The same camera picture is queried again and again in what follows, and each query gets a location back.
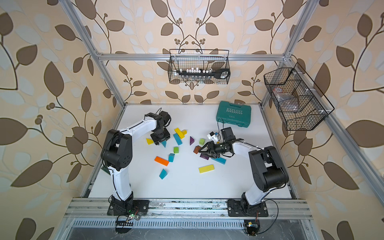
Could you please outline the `yellow triangle block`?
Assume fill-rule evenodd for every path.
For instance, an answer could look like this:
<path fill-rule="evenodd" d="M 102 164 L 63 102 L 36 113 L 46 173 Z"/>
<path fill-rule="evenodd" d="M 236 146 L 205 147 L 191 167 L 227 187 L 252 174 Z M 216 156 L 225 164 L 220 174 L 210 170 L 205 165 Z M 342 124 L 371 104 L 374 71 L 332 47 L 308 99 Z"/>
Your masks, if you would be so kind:
<path fill-rule="evenodd" d="M 151 145 L 151 144 L 154 143 L 154 141 L 153 141 L 152 139 L 146 139 L 146 140 L 147 140 L 147 144 L 148 144 L 148 145 Z"/>

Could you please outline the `orange long block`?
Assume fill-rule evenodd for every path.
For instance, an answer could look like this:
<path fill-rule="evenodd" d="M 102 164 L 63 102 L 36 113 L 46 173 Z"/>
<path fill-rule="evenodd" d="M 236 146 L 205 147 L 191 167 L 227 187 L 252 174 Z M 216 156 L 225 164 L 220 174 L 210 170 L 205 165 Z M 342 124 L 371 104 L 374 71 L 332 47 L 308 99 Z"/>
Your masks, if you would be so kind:
<path fill-rule="evenodd" d="M 168 160 L 165 160 L 163 158 L 160 158 L 160 157 L 156 157 L 155 158 L 155 162 L 161 164 L 161 165 L 164 165 L 164 166 L 168 166 L 169 165 L 169 161 Z"/>

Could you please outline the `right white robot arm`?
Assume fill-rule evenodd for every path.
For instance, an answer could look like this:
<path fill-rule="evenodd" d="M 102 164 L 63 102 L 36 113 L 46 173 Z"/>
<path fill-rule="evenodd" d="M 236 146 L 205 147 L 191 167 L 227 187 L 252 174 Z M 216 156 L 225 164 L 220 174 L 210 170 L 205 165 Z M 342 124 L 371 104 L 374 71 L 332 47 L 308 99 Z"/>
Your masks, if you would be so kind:
<path fill-rule="evenodd" d="M 221 135 L 223 142 L 219 143 L 216 134 L 211 132 L 208 135 L 210 141 L 199 149 L 199 153 L 212 159 L 218 159 L 226 153 L 231 153 L 231 157 L 242 156 L 250 161 L 254 180 L 239 201 L 227 201 L 229 217 L 267 217 L 267 195 L 284 188 L 289 182 L 278 151 L 273 146 L 261 148 L 246 143 L 244 139 L 236 138 L 230 127 L 222 129 Z"/>

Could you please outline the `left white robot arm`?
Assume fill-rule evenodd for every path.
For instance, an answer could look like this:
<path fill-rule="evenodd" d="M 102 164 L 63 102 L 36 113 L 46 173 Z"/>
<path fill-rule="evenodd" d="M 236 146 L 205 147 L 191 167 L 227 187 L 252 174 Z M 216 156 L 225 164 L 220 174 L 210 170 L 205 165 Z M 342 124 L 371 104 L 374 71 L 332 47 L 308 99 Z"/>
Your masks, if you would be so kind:
<path fill-rule="evenodd" d="M 101 159 L 108 169 L 113 183 L 110 197 L 109 216 L 146 215 L 149 200 L 135 200 L 129 180 L 129 164 L 133 159 L 133 143 L 151 132 L 151 140 L 159 145 L 170 139 L 167 130 L 172 118 L 169 113 L 159 110 L 148 113 L 144 119 L 122 130 L 110 130 L 104 142 Z"/>

